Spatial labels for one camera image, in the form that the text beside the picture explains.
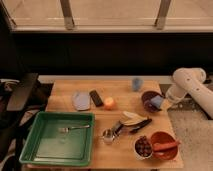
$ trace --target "wall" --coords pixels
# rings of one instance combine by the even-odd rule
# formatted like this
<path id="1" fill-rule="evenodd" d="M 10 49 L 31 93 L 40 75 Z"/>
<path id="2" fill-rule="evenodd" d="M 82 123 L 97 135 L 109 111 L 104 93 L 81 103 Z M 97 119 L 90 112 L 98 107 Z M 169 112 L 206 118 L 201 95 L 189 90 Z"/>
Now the wall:
<path id="1" fill-rule="evenodd" d="M 162 75 L 213 71 L 212 33 L 14 34 L 25 66 L 42 74 Z"/>

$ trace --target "table top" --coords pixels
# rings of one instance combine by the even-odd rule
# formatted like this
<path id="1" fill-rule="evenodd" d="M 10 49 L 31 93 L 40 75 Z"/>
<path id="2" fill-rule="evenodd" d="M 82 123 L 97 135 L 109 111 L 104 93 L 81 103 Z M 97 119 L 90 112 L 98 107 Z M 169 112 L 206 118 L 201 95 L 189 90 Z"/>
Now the table top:
<path id="1" fill-rule="evenodd" d="M 160 92 L 156 81 L 145 81 L 139 91 L 133 92 L 131 80 L 56 80 L 46 111 L 74 112 L 76 110 L 72 105 L 73 93 L 75 91 L 90 92 L 91 90 L 96 90 L 102 99 L 113 97 L 117 107 L 114 110 L 105 110 L 103 107 L 96 107 L 91 101 L 91 108 L 88 112 L 95 114 L 95 130 L 91 163 L 85 168 L 160 169 L 183 167 L 180 153 L 174 160 L 163 162 L 154 157 L 140 161 L 136 159 L 133 151 L 134 142 L 142 135 L 150 137 L 156 131 L 165 131 L 175 137 L 167 111 L 162 110 L 151 114 L 145 111 L 142 106 L 141 95 L 143 92 L 149 90 Z M 117 121 L 127 119 L 123 115 L 123 111 L 149 116 L 153 121 L 134 135 L 124 131 L 112 144 L 105 144 L 101 138 L 103 131 L 111 128 Z"/>

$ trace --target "small bowl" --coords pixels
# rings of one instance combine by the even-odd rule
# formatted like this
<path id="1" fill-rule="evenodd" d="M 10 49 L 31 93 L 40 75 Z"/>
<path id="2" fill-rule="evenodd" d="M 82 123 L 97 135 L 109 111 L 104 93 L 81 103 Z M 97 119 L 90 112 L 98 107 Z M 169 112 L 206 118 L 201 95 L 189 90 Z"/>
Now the small bowl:
<path id="1" fill-rule="evenodd" d="M 143 106 L 144 106 L 144 109 L 150 113 L 155 113 L 155 112 L 158 112 L 160 111 L 161 109 L 158 109 L 157 107 L 155 107 L 154 105 L 152 105 L 150 103 L 150 100 L 153 98 L 153 97 L 156 97 L 156 96 L 161 96 L 163 97 L 160 93 L 156 92 L 156 91 L 146 91 L 142 94 L 141 96 L 141 100 L 142 100 L 142 103 L 143 103 Z"/>
<path id="2" fill-rule="evenodd" d="M 173 142 L 175 139 L 166 132 L 155 132 L 150 138 L 150 143 L 153 146 L 155 143 L 168 143 Z M 164 150 L 163 152 L 153 152 L 153 156 L 160 160 L 172 160 L 178 153 L 178 146 Z"/>
<path id="3" fill-rule="evenodd" d="M 148 159 L 152 156 L 152 147 L 146 136 L 141 136 L 135 141 L 134 153 L 138 160 Z"/>

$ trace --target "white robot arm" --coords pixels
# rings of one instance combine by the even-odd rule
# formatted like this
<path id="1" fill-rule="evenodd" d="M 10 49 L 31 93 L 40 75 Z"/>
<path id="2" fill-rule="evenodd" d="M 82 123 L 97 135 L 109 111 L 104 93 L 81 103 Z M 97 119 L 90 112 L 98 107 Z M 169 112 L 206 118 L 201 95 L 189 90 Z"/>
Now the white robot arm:
<path id="1" fill-rule="evenodd" d="M 173 85 L 166 98 L 173 104 L 180 102 L 187 93 L 213 118 L 213 92 L 203 82 L 206 72 L 201 68 L 179 68 L 173 74 Z"/>

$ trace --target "green tray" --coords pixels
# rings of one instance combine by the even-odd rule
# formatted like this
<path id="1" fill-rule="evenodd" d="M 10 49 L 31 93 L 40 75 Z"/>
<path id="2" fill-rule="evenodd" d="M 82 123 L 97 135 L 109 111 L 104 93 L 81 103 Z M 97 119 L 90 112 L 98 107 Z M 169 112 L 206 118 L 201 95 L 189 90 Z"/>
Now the green tray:
<path id="1" fill-rule="evenodd" d="M 20 155 L 20 162 L 34 165 L 87 166 L 91 159 L 94 115 L 92 113 L 39 112 Z M 89 128 L 61 133 L 59 128 Z"/>

